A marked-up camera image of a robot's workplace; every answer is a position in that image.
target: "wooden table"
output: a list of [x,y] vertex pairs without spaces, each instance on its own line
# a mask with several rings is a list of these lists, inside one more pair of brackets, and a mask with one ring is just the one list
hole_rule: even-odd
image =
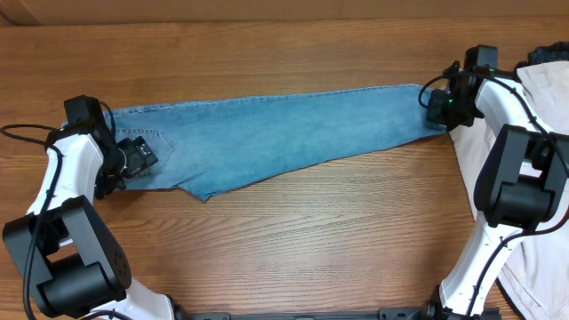
[[[179,100],[422,84],[476,44],[513,68],[569,36],[565,18],[357,20],[0,28],[0,125],[58,126],[62,101]],[[43,138],[44,132],[23,131]],[[0,138],[0,223],[36,197],[42,148]],[[181,190],[95,204],[133,274],[188,311],[375,310],[420,305],[473,226],[447,136],[290,172],[204,204]],[[0,317],[23,319],[0,244]],[[516,318],[493,288],[488,306]]]

